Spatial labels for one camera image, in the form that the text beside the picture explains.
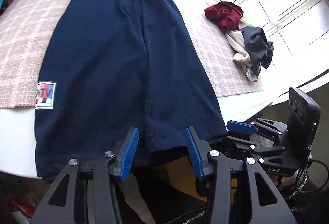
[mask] wall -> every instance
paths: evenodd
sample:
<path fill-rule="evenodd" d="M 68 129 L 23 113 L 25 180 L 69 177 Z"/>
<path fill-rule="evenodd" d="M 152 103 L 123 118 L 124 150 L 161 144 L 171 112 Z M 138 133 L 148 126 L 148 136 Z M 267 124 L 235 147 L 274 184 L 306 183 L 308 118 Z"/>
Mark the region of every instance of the wall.
<path fill-rule="evenodd" d="M 312 144 L 312 157 L 323 161 L 329 166 L 329 83 L 308 93 L 321 107 L 321 117 L 317 132 Z M 266 107 L 261 117 L 280 122 L 287 122 L 290 111 L 287 102 Z M 318 186 L 322 185 L 327 177 L 325 168 L 319 164 L 312 164 L 308 169 L 311 180 Z"/>

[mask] camera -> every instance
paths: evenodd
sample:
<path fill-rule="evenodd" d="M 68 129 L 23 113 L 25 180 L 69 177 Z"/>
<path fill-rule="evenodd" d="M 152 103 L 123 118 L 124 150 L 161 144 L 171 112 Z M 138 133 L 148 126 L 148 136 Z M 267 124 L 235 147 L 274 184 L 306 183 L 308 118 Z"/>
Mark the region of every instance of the camera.
<path fill-rule="evenodd" d="M 287 122 L 290 148 L 305 165 L 312 150 L 321 108 L 302 90 L 292 87 L 289 88 L 288 106 L 291 111 Z"/>

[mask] metal screw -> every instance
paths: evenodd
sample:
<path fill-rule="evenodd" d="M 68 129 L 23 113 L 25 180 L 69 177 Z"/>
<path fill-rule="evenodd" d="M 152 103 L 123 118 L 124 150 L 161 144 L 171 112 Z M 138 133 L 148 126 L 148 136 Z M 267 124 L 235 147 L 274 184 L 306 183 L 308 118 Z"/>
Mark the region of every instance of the metal screw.
<path fill-rule="evenodd" d="M 216 151 L 216 150 L 211 150 L 209 153 L 211 156 L 214 156 L 214 157 L 219 156 L 219 151 Z"/>
<path fill-rule="evenodd" d="M 252 157 L 248 157 L 246 161 L 249 165 L 253 165 L 254 163 L 256 163 L 256 160 Z"/>
<path fill-rule="evenodd" d="M 114 153 L 112 153 L 111 151 L 105 152 L 105 157 L 110 158 L 113 157 Z"/>
<path fill-rule="evenodd" d="M 68 162 L 70 165 L 76 165 L 78 163 L 78 160 L 76 160 L 75 158 L 71 159 L 69 162 Z"/>

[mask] white cloth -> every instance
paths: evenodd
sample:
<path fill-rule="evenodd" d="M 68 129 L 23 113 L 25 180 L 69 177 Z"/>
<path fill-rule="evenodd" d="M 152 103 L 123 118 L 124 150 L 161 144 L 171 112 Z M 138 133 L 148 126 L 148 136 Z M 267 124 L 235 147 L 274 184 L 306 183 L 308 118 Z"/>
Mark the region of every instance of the white cloth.
<path fill-rule="evenodd" d="M 242 71 L 246 72 L 246 66 L 252 67 L 251 59 L 244 46 L 243 35 L 239 30 L 231 30 L 226 34 L 226 39 L 231 47 L 236 51 L 233 61 L 240 64 Z"/>
<path fill-rule="evenodd" d="M 249 136 L 250 141 L 256 144 L 257 147 L 272 147 L 274 142 L 258 134 L 251 134 Z"/>
<path fill-rule="evenodd" d="M 247 66 L 245 74 L 246 74 L 247 78 L 252 82 L 256 81 L 258 78 L 258 76 L 255 76 L 253 74 L 253 72 L 251 71 L 251 67 L 249 67 L 249 66 Z"/>

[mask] person's hand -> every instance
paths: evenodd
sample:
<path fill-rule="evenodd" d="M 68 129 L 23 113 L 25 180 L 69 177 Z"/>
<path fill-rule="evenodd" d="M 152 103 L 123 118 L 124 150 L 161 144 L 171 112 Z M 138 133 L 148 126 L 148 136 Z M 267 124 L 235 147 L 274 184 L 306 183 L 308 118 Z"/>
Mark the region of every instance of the person's hand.
<path fill-rule="evenodd" d="M 293 185 L 295 183 L 297 172 L 298 171 L 296 171 L 296 173 L 293 174 L 291 177 L 282 177 L 281 184 L 279 184 L 279 182 L 278 182 L 279 177 L 277 175 L 268 174 L 268 176 L 271 179 L 271 181 L 274 183 L 275 186 L 277 186 L 278 184 L 280 186 L 289 186 L 289 185 Z"/>
<path fill-rule="evenodd" d="M 274 174 L 268 174 L 269 178 L 271 179 L 271 181 L 274 183 L 275 186 L 277 186 L 279 184 L 279 177 L 277 175 Z M 282 177 L 281 178 L 281 184 L 286 183 L 288 180 L 288 177 Z"/>

